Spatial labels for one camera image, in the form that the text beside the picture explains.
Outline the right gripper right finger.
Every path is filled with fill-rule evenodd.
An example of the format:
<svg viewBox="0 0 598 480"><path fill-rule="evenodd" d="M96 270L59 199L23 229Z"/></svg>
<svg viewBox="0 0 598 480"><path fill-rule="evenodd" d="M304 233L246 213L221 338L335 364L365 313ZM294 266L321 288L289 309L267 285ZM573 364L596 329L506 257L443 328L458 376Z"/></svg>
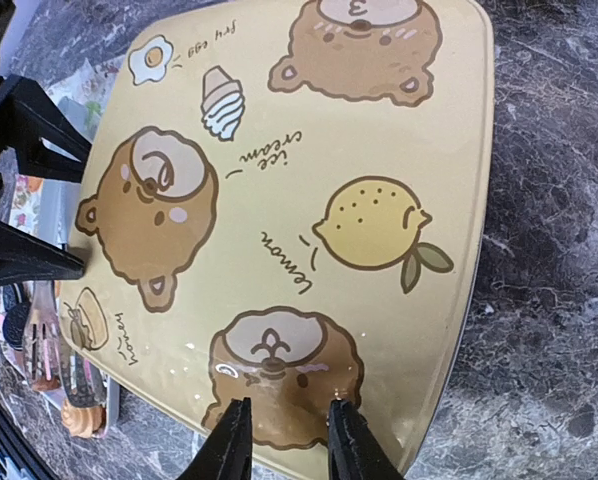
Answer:
<svg viewBox="0 0 598 480"><path fill-rule="evenodd" d="M333 400L328 415L328 470L335 480L401 480L368 427L348 400Z"/></svg>

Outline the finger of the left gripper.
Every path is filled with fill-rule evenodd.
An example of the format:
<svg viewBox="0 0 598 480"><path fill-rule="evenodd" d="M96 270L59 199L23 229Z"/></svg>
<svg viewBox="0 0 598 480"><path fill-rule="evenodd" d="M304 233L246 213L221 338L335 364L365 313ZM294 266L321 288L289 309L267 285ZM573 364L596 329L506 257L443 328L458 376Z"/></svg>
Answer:
<svg viewBox="0 0 598 480"><path fill-rule="evenodd" d="M84 262L0 221L0 287L26 281L77 280Z"/></svg>
<svg viewBox="0 0 598 480"><path fill-rule="evenodd" d="M79 183L91 143L36 81L11 75L0 77L0 155L9 148L21 174Z"/></svg>

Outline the silver tin lid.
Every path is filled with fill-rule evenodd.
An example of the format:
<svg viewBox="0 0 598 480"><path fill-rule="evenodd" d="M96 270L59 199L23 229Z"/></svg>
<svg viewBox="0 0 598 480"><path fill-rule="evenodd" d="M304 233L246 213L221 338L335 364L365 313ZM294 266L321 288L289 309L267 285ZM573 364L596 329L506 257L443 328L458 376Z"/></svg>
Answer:
<svg viewBox="0 0 598 480"><path fill-rule="evenodd" d="M463 330L494 110L474 1L232 1L131 43L60 288L68 343L200 432L323 479L333 400L413 463Z"/></svg>

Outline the floral cookie tray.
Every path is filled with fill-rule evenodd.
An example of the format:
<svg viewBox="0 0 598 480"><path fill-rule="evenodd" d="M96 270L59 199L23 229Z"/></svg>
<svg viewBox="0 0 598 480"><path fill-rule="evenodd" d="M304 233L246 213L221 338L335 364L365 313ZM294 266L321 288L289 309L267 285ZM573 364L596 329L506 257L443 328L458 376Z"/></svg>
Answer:
<svg viewBox="0 0 598 480"><path fill-rule="evenodd" d="M96 67L84 61L75 73L47 90L59 110L88 141L94 139L120 65L120 58ZM76 215L80 186L58 180L39 180L37 186L33 185L34 182L31 177L17 177L9 224L36 238L53 239L57 247L64 247L67 245L69 224ZM100 405L105 409L105 424L92 437L95 439L105 437L119 415L120 386L107 374L100 373L107 398L105 404ZM41 395L61 413L63 401L67 399L61 389L41 392Z"/></svg>

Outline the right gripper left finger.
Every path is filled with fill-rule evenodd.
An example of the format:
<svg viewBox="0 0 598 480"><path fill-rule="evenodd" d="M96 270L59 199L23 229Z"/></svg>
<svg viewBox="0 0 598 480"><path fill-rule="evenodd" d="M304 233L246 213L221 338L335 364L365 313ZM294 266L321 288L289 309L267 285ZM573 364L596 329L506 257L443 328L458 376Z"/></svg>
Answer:
<svg viewBox="0 0 598 480"><path fill-rule="evenodd" d="M233 399L178 480L248 480L252 450L251 400Z"/></svg>

